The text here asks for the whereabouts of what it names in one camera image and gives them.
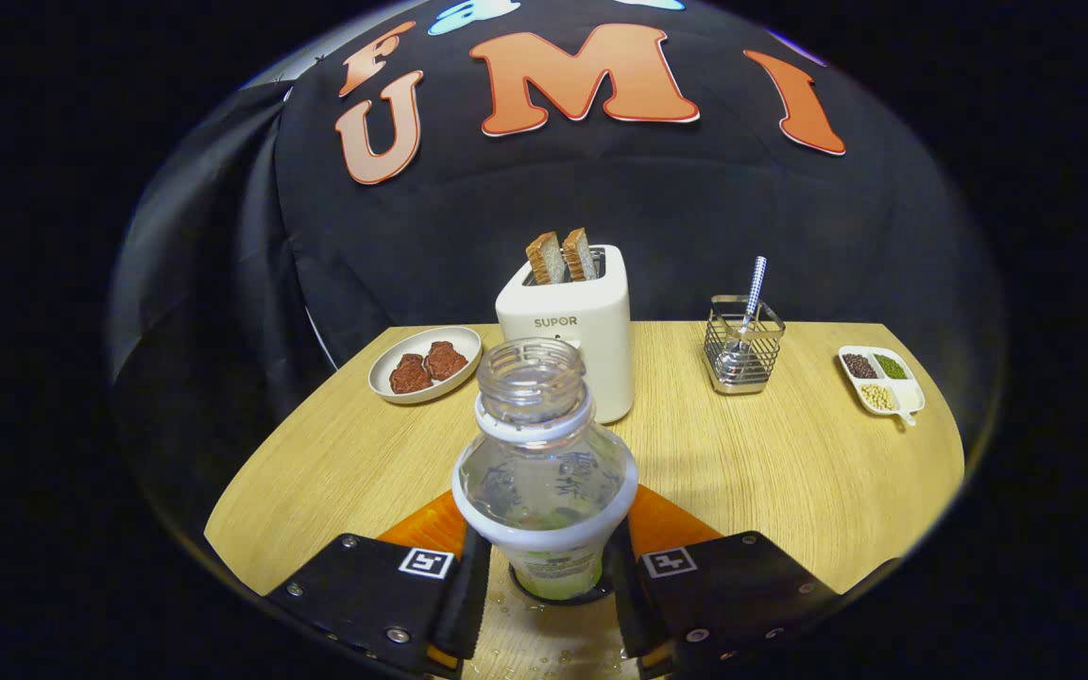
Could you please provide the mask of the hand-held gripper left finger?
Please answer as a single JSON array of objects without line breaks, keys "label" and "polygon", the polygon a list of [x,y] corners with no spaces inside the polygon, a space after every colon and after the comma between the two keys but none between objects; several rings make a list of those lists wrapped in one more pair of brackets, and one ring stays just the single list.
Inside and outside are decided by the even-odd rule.
[{"label": "hand-held gripper left finger", "polygon": [[489,539],[444,492],[378,537],[334,537],[265,601],[392,677],[458,679],[478,646],[489,558]]}]

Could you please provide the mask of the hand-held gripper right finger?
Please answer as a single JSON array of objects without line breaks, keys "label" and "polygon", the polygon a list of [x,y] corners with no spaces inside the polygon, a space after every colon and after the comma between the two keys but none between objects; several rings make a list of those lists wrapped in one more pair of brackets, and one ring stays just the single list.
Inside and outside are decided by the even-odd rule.
[{"label": "hand-held gripper right finger", "polygon": [[647,486],[605,548],[623,654],[642,679],[695,677],[786,644],[838,595],[758,531],[725,535]]}]

